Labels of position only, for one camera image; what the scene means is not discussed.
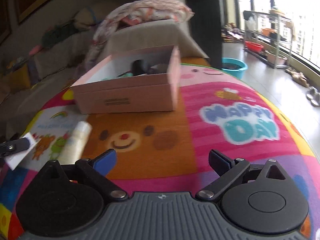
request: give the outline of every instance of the floral cloth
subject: floral cloth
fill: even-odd
[[[139,23],[173,19],[182,23],[188,21],[194,13],[184,3],[177,0],[139,0],[126,3],[113,10],[100,24],[93,36],[92,45],[87,53],[84,65],[79,74],[84,74],[94,67],[96,59],[103,50],[109,37],[118,29],[119,22],[124,21],[128,25]]]

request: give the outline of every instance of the metal shelf rack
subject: metal shelf rack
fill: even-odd
[[[280,23],[282,21],[285,21],[285,22],[292,22],[290,19],[286,18],[286,17],[282,17],[281,15],[278,15],[278,14],[270,14],[270,13],[263,13],[263,12],[254,12],[254,11],[251,11],[252,14],[255,14],[255,15],[265,15],[265,16],[268,16],[269,18],[271,19],[275,19],[275,22],[276,22],[276,29],[278,29],[278,35],[277,35],[277,39],[273,39],[269,36],[265,36],[263,35],[262,33],[260,32],[257,32],[257,31],[250,31],[250,30],[247,30],[246,26],[245,26],[245,34],[244,34],[244,46],[245,46],[245,40],[246,40],[246,33],[253,33],[257,36],[260,36],[260,37],[263,37],[263,38],[266,38],[266,39],[269,39],[271,41],[274,41],[276,43],[276,59],[278,58],[279,56],[279,44],[280,43],[283,43],[283,44],[289,44],[290,45],[290,52],[289,52],[289,57],[288,57],[288,65],[289,65],[289,62],[290,62],[290,59],[291,59],[291,56],[292,56],[292,28],[291,28],[291,39],[290,39],[290,42],[288,41],[281,41],[280,40]],[[256,29],[258,29],[258,17],[256,17]],[[262,61],[264,61],[265,63],[267,63],[268,65],[271,65],[273,68],[286,68],[287,65],[277,65],[276,62],[277,60],[275,60],[275,63],[272,64],[270,62],[268,62],[266,59],[264,59],[263,57],[261,57],[259,54],[257,53],[254,53],[252,51],[249,51],[246,47],[244,48],[245,51],[255,55],[257,58],[261,59]]]

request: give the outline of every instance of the black circular mount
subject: black circular mount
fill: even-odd
[[[100,216],[103,207],[103,199],[95,189],[50,179],[21,196],[17,214],[29,232],[57,237],[81,231]]]
[[[247,231],[282,234],[301,226],[308,215],[308,202],[294,184],[264,179],[228,190],[221,209],[232,223]]]

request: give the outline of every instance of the dark curtain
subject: dark curtain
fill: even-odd
[[[212,67],[222,68],[222,37],[219,0],[186,0],[195,15],[190,19],[193,39],[210,57]]]

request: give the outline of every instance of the cartoon frog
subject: cartoon frog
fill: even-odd
[[[50,144],[54,141],[56,137],[54,135],[50,136],[50,134],[47,134],[45,136],[41,135],[39,137],[40,141],[38,142],[36,146],[36,151],[33,154],[32,159],[36,158],[38,161],[40,156],[43,154],[43,152],[49,148]]]
[[[68,132],[66,132],[63,136],[58,137],[58,139],[51,146],[50,160],[57,159],[60,156],[60,153],[63,147],[66,145],[68,138]]]

